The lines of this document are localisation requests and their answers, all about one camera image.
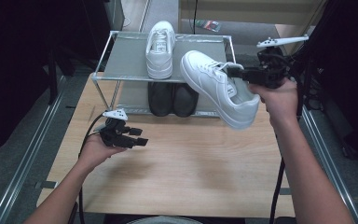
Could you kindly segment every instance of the wooden table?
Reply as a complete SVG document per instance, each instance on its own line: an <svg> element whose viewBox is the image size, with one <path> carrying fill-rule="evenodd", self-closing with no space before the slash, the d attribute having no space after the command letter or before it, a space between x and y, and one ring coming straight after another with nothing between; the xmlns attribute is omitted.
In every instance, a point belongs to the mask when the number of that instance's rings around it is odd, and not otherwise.
<svg viewBox="0 0 358 224"><path fill-rule="evenodd" d="M103 94L113 95L115 81L100 85ZM103 111L89 79L48 181L63 180L76 163L88 127ZM221 119L175 115L129 115L127 125L143 129L149 142L115 155L88 176L83 188L86 212L269 217L281 156L264 105L253 126L240 132ZM286 177L282 187L288 188ZM43 189L37 205L50 193ZM294 216L290 195L280 196L276 216Z"/></svg>

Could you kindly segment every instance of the sneaker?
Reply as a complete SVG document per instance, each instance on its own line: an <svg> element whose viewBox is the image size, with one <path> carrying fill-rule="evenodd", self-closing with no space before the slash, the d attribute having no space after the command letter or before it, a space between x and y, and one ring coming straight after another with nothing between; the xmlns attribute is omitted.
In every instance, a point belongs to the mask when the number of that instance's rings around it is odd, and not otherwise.
<svg viewBox="0 0 358 224"><path fill-rule="evenodd" d="M187 84L212 100L217 113L232 129L250 127L255 120L260 96L249 91L241 78L228 78L226 67L243 66L220 63L207 55L191 50L181 61L180 69Z"/></svg>
<svg viewBox="0 0 358 224"><path fill-rule="evenodd" d="M172 75L172 51L175 32L167 21L156 23L149 33L146 46L147 73L153 79L164 79Z"/></svg>

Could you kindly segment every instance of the person's right arm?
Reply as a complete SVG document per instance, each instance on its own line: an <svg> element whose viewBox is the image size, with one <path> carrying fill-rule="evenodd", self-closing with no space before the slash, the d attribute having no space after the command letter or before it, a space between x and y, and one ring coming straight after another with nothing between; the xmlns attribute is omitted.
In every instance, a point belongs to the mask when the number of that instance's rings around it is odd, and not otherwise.
<svg viewBox="0 0 358 224"><path fill-rule="evenodd" d="M298 223L353 223L351 214L316 161L297 118L296 83L285 79L277 90L249 85L266 104L286 164Z"/></svg>

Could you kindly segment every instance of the human arm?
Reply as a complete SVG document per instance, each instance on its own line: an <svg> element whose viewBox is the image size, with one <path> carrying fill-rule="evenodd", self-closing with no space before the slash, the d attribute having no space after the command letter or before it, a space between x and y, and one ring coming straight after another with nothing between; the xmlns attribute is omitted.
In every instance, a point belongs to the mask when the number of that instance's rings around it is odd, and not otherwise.
<svg viewBox="0 0 358 224"><path fill-rule="evenodd" d="M277 90L249 85L266 104L277 134L298 223L353 223L351 214L316 161L296 119L296 83Z"/></svg>
<svg viewBox="0 0 358 224"><path fill-rule="evenodd" d="M68 223L87 175L107 158L124 150L122 147L107 147L98 134L89 136L71 171L24 223Z"/></svg>

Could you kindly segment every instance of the forearm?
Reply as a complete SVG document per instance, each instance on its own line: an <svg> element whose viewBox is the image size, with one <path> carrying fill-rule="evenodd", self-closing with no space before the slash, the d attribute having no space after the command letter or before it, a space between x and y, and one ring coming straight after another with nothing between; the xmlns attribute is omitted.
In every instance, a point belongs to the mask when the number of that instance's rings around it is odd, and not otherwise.
<svg viewBox="0 0 358 224"><path fill-rule="evenodd" d="M299 223L352 223L340 196L316 161L296 119L275 127Z"/></svg>
<svg viewBox="0 0 358 224"><path fill-rule="evenodd" d="M67 223L88 173L75 165L25 223Z"/></svg>

